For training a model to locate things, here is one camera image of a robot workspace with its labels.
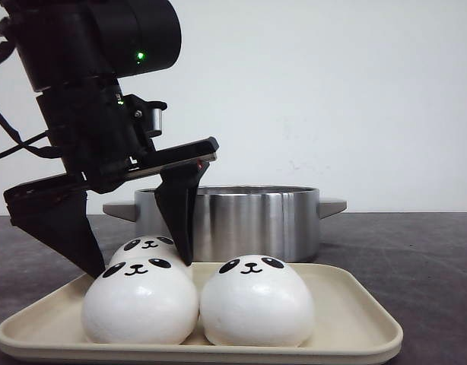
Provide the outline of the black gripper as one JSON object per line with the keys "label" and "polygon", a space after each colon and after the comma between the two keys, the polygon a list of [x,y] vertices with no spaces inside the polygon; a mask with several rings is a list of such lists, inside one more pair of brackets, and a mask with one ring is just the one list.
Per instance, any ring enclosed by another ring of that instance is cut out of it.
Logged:
{"label": "black gripper", "polygon": [[37,102],[66,172],[6,190],[11,223],[97,278],[105,264],[86,216],[86,190],[112,192],[162,170],[155,200],[179,257],[190,266],[195,199],[209,167],[202,161],[215,159],[216,139],[156,150],[152,139],[161,134],[167,104],[123,95],[115,80],[51,87]]}

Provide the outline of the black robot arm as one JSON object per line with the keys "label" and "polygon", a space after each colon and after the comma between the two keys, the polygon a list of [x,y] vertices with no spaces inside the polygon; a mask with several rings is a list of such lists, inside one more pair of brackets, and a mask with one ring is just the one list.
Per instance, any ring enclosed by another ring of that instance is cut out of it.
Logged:
{"label": "black robot arm", "polygon": [[180,258],[193,259],[192,216],[199,180],[218,143],[206,138],[158,150],[166,104],[125,95],[123,77],[171,67],[181,29],[168,1],[4,1],[0,64],[13,52],[23,63],[45,119],[49,145],[23,141],[0,113],[0,125],[39,157],[59,158],[62,175],[8,189],[14,226],[92,277],[103,256],[86,216],[87,192],[160,175],[155,198]]}

